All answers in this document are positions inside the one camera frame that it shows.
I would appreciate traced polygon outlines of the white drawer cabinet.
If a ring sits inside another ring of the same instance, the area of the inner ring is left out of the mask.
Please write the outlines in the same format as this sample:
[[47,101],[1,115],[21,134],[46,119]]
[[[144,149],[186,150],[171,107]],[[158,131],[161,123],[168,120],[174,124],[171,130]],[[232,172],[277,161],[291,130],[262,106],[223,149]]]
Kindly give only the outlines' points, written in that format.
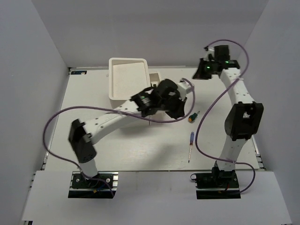
[[150,76],[145,59],[109,59],[108,96],[113,109],[149,86]]

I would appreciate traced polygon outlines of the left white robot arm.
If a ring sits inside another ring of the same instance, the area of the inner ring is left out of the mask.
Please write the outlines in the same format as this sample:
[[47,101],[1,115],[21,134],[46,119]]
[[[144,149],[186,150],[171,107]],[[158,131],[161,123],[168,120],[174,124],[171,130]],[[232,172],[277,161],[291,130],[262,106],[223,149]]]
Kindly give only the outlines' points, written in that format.
[[139,118],[150,119],[159,111],[166,112],[173,119],[182,118],[185,115],[187,94],[191,91],[192,85],[185,80],[175,83],[165,79],[157,86],[145,88],[133,95],[112,112],[84,122],[74,120],[68,141],[84,173],[83,182],[88,187],[94,187],[99,182],[94,145],[103,137]]

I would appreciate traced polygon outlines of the white drawer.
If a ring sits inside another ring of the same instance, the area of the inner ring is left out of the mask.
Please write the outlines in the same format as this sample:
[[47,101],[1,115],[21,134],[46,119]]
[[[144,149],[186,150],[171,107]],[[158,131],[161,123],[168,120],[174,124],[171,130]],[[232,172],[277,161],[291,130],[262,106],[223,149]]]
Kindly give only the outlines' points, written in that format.
[[149,73],[150,76],[150,85],[153,86],[158,86],[159,83],[161,82],[161,76],[159,72],[153,72]]

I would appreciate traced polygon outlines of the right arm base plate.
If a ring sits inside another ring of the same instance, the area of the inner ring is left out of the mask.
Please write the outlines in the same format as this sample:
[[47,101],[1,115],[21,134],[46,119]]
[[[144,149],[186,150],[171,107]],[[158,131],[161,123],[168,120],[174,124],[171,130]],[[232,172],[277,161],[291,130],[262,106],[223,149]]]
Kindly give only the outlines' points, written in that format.
[[237,175],[232,178],[214,179],[211,172],[193,173],[190,179],[196,184],[197,200],[240,199]]

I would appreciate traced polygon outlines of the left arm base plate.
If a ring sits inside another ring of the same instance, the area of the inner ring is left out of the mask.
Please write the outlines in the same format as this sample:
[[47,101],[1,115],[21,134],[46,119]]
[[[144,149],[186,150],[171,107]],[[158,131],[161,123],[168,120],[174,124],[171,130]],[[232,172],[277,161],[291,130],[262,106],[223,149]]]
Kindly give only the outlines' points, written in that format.
[[118,186],[118,172],[99,172],[98,179],[104,180],[109,187],[102,181],[87,180],[80,172],[73,172],[71,176],[68,198],[71,199],[113,199]]

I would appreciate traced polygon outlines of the green orange stubby screwdriver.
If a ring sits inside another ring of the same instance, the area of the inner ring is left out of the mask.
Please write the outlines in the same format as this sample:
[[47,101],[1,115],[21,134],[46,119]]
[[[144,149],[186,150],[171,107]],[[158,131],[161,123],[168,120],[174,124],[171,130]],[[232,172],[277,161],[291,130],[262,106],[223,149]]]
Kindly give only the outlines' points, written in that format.
[[199,114],[199,111],[191,114],[188,118],[188,122],[190,122],[190,123],[194,122],[195,119],[197,118],[198,114]]

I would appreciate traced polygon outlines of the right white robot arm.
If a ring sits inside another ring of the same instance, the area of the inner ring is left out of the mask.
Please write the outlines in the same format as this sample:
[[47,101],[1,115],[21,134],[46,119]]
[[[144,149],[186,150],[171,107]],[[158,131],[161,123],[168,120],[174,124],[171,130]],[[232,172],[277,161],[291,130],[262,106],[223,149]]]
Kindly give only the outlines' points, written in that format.
[[229,177],[226,172],[235,170],[235,163],[245,143],[257,133],[264,107],[249,94],[241,77],[238,62],[232,60],[227,45],[205,47],[206,54],[200,59],[195,80],[208,80],[218,75],[226,87],[232,108],[225,119],[226,140],[215,166],[219,171],[212,174],[212,183],[224,186]]

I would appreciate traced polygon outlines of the blue red precision screwdriver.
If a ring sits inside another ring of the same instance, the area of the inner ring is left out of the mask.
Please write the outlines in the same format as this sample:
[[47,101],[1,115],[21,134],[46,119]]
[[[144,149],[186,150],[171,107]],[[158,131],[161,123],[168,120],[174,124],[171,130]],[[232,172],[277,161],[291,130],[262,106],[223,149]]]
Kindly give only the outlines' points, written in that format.
[[195,138],[195,134],[194,134],[194,132],[191,132],[190,138],[189,138],[189,155],[188,155],[188,163],[190,162],[190,159],[191,159],[191,151],[192,151],[192,146],[193,146],[193,143],[194,143],[194,138]]

